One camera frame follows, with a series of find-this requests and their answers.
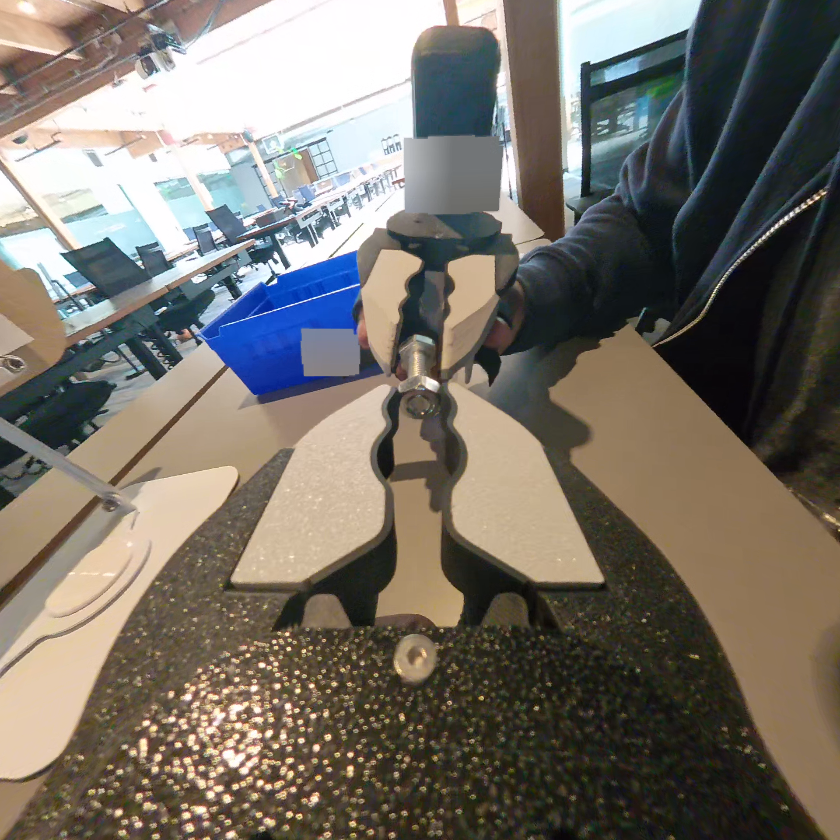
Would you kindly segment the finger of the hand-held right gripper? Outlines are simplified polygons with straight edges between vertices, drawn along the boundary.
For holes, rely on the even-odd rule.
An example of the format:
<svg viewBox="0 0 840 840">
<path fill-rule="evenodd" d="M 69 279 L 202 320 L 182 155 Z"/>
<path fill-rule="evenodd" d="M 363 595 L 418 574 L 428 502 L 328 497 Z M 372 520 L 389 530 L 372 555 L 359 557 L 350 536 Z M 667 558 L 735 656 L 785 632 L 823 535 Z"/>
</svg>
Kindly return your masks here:
<svg viewBox="0 0 840 840">
<path fill-rule="evenodd" d="M 494 255 L 468 255 L 448 263 L 451 290 L 440 336 L 439 373 L 447 382 L 470 368 L 495 320 L 498 304 Z"/>
<path fill-rule="evenodd" d="M 423 261 L 403 250 L 384 249 L 360 289 L 359 345 L 386 375 L 406 378 L 399 342 L 409 282 L 422 273 Z"/>
</svg>

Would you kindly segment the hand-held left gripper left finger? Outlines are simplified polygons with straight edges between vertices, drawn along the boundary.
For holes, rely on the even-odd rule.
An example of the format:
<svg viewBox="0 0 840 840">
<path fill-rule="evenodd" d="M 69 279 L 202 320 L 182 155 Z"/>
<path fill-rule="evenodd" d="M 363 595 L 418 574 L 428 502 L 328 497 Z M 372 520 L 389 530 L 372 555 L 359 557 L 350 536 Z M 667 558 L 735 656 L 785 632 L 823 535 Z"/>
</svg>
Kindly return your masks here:
<svg viewBox="0 0 840 840">
<path fill-rule="evenodd" d="M 233 587 L 310 587 L 383 545 L 393 497 L 379 451 L 396 389 L 378 385 L 294 448 L 230 577 Z"/>
</svg>

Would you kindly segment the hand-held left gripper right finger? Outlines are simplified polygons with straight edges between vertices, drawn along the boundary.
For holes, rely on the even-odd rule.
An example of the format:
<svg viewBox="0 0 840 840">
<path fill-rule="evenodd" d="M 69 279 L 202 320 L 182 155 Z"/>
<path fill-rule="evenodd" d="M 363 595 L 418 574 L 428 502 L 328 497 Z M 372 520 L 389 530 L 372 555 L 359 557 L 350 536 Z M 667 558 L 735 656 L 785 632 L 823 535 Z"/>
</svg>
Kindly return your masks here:
<svg viewBox="0 0 840 840">
<path fill-rule="evenodd" d="M 540 589 L 598 589 L 605 576 L 540 441 L 464 385 L 448 387 L 455 464 L 447 534 L 463 549 Z"/>
</svg>

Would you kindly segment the steel hex bolt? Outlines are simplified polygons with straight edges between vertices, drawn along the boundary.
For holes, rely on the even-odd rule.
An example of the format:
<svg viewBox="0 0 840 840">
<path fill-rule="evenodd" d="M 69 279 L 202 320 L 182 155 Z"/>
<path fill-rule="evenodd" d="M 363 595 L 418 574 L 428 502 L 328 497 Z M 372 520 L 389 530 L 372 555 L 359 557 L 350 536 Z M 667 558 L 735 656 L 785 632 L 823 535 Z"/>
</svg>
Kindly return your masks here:
<svg viewBox="0 0 840 840">
<path fill-rule="evenodd" d="M 420 334 L 405 341 L 399 349 L 401 370 L 407 377 L 426 375 L 434 379 L 434 364 L 437 361 L 437 346 L 435 341 Z"/>
</svg>

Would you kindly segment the steel hex nut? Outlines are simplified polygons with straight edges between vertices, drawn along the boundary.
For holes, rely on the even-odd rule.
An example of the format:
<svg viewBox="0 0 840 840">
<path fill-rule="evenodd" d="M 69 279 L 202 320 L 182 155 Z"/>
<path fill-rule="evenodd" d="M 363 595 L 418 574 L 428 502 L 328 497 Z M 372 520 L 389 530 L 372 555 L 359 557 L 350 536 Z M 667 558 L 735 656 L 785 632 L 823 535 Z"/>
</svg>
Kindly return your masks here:
<svg viewBox="0 0 840 840">
<path fill-rule="evenodd" d="M 407 377 L 397 388 L 401 408 L 413 419 L 425 419 L 438 413 L 440 384 L 426 375 Z"/>
</svg>

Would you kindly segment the person's right hand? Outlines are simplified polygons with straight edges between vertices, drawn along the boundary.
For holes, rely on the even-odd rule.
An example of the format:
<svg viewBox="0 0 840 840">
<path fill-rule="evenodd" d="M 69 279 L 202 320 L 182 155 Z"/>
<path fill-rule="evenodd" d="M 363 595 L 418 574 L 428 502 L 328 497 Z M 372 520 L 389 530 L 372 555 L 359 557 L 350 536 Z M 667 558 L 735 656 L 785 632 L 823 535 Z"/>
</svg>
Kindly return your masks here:
<svg viewBox="0 0 840 840">
<path fill-rule="evenodd" d="M 516 281 L 500 296 L 496 317 L 490 326 L 484 347 L 504 354 L 517 338 L 525 313 L 524 291 L 522 285 Z"/>
</svg>

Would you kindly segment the wooden pillar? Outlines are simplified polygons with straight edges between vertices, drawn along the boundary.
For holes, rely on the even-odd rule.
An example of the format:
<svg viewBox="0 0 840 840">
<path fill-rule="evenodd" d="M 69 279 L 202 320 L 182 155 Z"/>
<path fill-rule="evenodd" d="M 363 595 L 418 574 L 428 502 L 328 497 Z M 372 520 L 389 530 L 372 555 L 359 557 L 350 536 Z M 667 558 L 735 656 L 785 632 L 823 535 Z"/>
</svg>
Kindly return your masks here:
<svg viewBox="0 0 840 840">
<path fill-rule="evenodd" d="M 559 4 L 502 1 L 500 27 L 519 206 L 555 240 L 565 229 Z"/>
</svg>

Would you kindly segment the large blue plastic bin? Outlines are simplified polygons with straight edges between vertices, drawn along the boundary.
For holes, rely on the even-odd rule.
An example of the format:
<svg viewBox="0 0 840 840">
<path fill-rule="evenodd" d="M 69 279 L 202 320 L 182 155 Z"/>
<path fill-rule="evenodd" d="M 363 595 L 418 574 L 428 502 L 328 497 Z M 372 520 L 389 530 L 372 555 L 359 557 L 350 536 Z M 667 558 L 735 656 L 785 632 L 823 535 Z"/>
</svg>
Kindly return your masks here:
<svg viewBox="0 0 840 840">
<path fill-rule="evenodd" d="M 259 283 L 202 330 L 203 341 L 256 396 L 320 380 L 374 375 L 362 351 L 353 305 L 360 290 L 356 253 Z"/>
</svg>

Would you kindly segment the white sign stand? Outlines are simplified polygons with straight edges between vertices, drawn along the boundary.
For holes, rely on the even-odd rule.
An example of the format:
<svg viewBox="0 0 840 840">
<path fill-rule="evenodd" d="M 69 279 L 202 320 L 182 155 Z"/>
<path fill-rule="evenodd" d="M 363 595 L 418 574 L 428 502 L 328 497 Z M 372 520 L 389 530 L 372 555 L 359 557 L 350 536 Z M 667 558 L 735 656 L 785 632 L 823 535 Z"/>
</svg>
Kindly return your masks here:
<svg viewBox="0 0 840 840">
<path fill-rule="evenodd" d="M 134 607 L 183 543 L 228 499 L 233 466 L 157 477 L 128 473 L 175 431 L 225 370 L 192 350 L 74 455 L 132 509 L 48 473 L 2 510 L 2 782 L 36 778 L 67 749 Z"/>
</svg>

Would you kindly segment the black framed screen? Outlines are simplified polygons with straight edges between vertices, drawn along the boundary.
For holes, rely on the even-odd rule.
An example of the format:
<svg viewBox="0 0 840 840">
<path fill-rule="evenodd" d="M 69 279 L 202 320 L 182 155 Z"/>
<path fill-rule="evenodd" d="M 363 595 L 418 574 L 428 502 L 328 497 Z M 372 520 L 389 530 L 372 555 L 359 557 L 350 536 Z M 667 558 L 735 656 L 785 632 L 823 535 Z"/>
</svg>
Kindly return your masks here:
<svg viewBox="0 0 840 840">
<path fill-rule="evenodd" d="M 581 64 L 581 199 L 615 188 L 623 163 L 649 140 L 680 88 L 688 30 Z"/>
</svg>

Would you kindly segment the wooden office desk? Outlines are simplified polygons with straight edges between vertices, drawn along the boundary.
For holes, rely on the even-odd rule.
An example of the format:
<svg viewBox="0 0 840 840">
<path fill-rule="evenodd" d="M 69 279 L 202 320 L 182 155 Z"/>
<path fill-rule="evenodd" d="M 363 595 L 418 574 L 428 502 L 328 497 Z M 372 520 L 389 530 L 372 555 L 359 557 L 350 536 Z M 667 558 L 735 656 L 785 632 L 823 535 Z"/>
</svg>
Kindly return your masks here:
<svg viewBox="0 0 840 840">
<path fill-rule="evenodd" d="M 240 244 L 218 250 L 214 255 L 188 261 L 65 319 L 62 322 L 66 334 L 65 346 L 70 348 L 94 334 L 104 333 L 104 338 L 94 343 L 94 350 L 109 352 L 123 344 L 155 380 L 160 380 L 172 366 L 182 361 L 182 357 L 160 330 L 151 309 L 152 302 L 180 289 L 226 259 L 244 253 L 255 243 L 253 238 L 247 238 Z"/>
</svg>

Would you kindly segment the black mesh office chair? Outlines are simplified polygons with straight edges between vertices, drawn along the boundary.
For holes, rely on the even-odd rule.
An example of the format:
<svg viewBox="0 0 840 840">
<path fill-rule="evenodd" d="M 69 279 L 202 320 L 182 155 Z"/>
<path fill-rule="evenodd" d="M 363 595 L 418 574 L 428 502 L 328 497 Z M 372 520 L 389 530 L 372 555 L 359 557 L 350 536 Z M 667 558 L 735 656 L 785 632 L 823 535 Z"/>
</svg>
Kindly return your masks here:
<svg viewBox="0 0 840 840">
<path fill-rule="evenodd" d="M 64 258 L 104 295 L 105 300 L 152 279 L 109 238 L 105 238 L 98 244 L 66 253 Z M 190 281 L 186 285 L 198 291 L 197 284 Z M 154 315 L 156 301 L 151 304 Z"/>
</svg>

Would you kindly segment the brown cardboard panel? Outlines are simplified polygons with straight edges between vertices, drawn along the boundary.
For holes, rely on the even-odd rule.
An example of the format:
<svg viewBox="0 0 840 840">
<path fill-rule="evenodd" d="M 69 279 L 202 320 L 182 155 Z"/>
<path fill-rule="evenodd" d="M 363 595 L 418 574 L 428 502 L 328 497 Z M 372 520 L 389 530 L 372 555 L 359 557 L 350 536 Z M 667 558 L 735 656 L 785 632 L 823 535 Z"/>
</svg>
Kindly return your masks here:
<svg viewBox="0 0 840 840">
<path fill-rule="evenodd" d="M 1 263 L 1 313 L 34 341 L 16 354 L 1 357 L 1 395 L 32 380 L 58 363 L 66 350 L 63 321 L 40 276 L 32 269 Z"/>
</svg>

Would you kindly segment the printed paper sheet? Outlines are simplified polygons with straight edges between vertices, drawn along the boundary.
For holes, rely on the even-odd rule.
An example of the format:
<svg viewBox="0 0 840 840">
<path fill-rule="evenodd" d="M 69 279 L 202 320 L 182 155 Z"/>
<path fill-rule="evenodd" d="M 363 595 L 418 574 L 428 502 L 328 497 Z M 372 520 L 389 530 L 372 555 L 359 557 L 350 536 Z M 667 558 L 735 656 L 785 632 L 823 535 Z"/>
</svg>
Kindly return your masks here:
<svg viewBox="0 0 840 840">
<path fill-rule="evenodd" d="M 0 354 L 2 358 L 16 354 L 34 341 L 31 335 L 2 313 L 0 315 L 0 328 Z"/>
</svg>

